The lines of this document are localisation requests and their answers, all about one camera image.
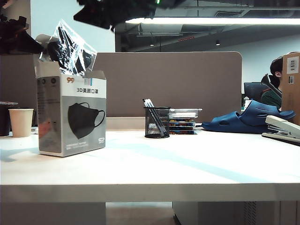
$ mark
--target black face mask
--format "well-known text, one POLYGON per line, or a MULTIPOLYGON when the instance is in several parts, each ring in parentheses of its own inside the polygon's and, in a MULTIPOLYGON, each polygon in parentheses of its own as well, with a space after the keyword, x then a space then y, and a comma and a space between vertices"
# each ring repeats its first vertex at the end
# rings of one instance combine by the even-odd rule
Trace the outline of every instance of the black face mask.
POLYGON ((67 112, 69 126, 73 134, 75 134, 78 139, 85 137, 92 132, 93 129, 98 127, 105 118, 105 112, 103 110, 91 109, 89 104, 89 107, 87 108, 82 106, 82 104, 88 103, 75 103, 74 105, 69 106, 69 110, 67 112), (95 120, 99 112, 103 112, 103 119, 95 126, 95 120))

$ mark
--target desk leg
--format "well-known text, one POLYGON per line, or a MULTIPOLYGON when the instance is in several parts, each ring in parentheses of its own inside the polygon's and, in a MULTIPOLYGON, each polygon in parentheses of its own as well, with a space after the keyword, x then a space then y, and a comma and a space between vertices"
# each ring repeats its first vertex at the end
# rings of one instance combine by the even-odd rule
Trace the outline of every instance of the desk leg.
POLYGON ((105 202, 1 203, 4 225, 105 225, 105 202))

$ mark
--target white paper cup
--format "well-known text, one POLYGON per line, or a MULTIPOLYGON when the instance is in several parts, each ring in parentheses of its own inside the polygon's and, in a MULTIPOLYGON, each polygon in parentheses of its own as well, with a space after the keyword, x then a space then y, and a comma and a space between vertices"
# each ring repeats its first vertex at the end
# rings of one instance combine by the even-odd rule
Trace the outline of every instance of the white paper cup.
POLYGON ((27 137, 31 134, 33 109, 9 109, 13 137, 27 137))

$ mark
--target pen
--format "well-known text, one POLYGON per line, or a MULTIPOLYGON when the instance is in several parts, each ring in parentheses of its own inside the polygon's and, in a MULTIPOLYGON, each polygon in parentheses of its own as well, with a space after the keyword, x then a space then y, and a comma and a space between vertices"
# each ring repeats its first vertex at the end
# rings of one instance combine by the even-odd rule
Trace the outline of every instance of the pen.
MULTIPOLYGON (((146 107, 154 107, 152 101, 150 99, 143 99, 142 100, 145 104, 146 107)), ((165 126, 163 125, 163 123, 161 122, 159 115, 157 114, 157 112, 155 111, 155 109, 149 109, 149 112, 151 114, 151 117, 153 118, 157 128, 160 131, 160 135, 161 136, 165 136, 167 135, 167 131, 165 129, 165 126)))

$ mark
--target computer monitor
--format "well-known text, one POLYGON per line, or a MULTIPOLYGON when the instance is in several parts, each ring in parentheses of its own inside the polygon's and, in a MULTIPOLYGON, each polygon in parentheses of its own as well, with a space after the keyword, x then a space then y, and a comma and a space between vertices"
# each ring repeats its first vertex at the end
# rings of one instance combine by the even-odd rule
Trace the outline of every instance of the computer monitor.
POLYGON ((267 85, 261 84, 260 82, 244 83, 245 96, 258 102, 261 101, 262 91, 268 88, 267 85))

